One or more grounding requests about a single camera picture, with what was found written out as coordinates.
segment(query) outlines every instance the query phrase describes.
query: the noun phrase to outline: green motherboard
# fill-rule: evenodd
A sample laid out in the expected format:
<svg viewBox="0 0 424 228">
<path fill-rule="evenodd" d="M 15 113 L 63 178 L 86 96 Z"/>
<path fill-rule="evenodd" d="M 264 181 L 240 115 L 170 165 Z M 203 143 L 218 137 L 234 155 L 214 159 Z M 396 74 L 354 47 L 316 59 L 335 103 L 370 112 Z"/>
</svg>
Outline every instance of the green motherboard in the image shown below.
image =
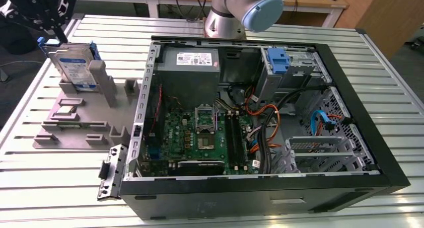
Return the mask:
<svg viewBox="0 0 424 228">
<path fill-rule="evenodd" d="M 196 133 L 195 112 L 171 112 L 166 115 L 163 144 L 160 148 L 150 147 L 151 154 L 150 169 L 144 176 L 168 176 L 168 168 L 172 162 L 183 160 L 219 160 L 226 163 L 224 175 L 254 174 L 251 163 L 244 167 L 231 167 L 228 163 L 227 138 L 226 138 L 226 115 L 216 113 L 215 120 L 211 115 L 200 114 L 199 124 L 216 123 L 215 133 Z M 247 115 L 239 116 L 242 127 L 240 133 L 246 137 L 246 129 L 251 125 Z M 243 142 L 244 157 L 247 159 L 247 148 Z"/>
</svg>

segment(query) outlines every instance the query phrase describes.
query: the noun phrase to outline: red wire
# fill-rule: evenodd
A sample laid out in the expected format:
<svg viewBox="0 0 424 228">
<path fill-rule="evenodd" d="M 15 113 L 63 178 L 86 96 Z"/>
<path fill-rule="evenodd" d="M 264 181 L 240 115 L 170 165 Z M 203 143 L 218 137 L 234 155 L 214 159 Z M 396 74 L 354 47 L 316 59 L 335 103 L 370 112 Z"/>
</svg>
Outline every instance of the red wire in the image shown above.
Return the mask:
<svg viewBox="0 0 424 228">
<path fill-rule="evenodd" d="M 159 115 L 160 104 L 162 104 L 162 84 L 160 84 L 160 86 L 159 86 L 159 102 L 158 102 L 158 107 L 156 107 L 156 112 L 155 112 L 155 118 L 154 118 L 152 128 L 151 128 L 151 131 L 148 132 L 150 134 L 152 133 L 154 128 L 155 128 L 156 117 L 158 117 L 158 115 Z"/>
<path fill-rule="evenodd" d="M 330 118 L 331 118 L 331 117 L 336 117 L 336 118 L 339 118 L 339 119 L 343 118 L 342 115 L 334 115 L 334 114 L 330 114 L 328 117 L 330 117 Z M 320 135 L 322 130 L 323 130 L 323 122 L 320 122 L 319 125 L 318 125 L 318 135 L 316 135 L 316 136 Z"/>
</svg>

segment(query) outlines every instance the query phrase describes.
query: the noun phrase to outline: aluminum workbench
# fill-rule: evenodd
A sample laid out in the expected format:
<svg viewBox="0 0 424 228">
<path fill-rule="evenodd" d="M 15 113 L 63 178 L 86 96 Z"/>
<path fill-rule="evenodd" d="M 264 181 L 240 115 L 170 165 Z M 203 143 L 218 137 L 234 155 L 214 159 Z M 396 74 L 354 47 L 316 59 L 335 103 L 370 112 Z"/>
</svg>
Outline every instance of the aluminum workbench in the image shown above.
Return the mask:
<svg viewBox="0 0 424 228">
<path fill-rule="evenodd" d="M 151 36 L 202 37 L 203 24 L 86 15 L 71 21 L 66 34 L 71 42 L 98 43 L 116 81 L 142 80 Z M 336 213 L 143 221 L 123 201 L 96 201 L 107 151 L 32 148 L 60 93 L 60 75 L 47 60 L 0 133 L 0 227 L 424 226 L 424 105 L 368 36 L 351 29 L 283 25 L 247 35 L 255 40 L 330 45 L 412 185 Z"/>
</svg>

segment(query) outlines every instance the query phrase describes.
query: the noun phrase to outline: blue latch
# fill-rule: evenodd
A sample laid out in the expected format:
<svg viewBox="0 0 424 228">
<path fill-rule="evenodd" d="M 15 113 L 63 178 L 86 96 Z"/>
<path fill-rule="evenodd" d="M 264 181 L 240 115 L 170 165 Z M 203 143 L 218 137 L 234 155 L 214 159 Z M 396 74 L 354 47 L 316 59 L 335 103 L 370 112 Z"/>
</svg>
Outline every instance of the blue latch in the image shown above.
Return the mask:
<svg viewBox="0 0 424 228">
<path fill-rule="evenodd" d="M 274 74 L 286 74 L 291 66 L 291 58 L 283 48 L 268 48 L 268 60 Z"/>
</svg>

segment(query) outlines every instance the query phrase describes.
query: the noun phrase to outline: metal bracket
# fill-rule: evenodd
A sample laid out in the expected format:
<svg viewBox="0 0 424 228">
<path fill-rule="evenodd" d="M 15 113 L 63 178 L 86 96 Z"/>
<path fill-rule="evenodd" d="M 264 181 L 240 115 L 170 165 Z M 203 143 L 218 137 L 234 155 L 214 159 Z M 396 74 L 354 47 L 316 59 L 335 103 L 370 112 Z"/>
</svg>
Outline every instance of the metal bracket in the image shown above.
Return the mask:
<svg viewBox="0 0 424 228">
<path fill-rule="evenodd" d="M 128 148 L 116 145 L 110 149 L 107 160 L 103 161 L 99 178 L 102 179 L 98 201 L 120 200 L 119 188 L 124 175 Z"/>
</svg>

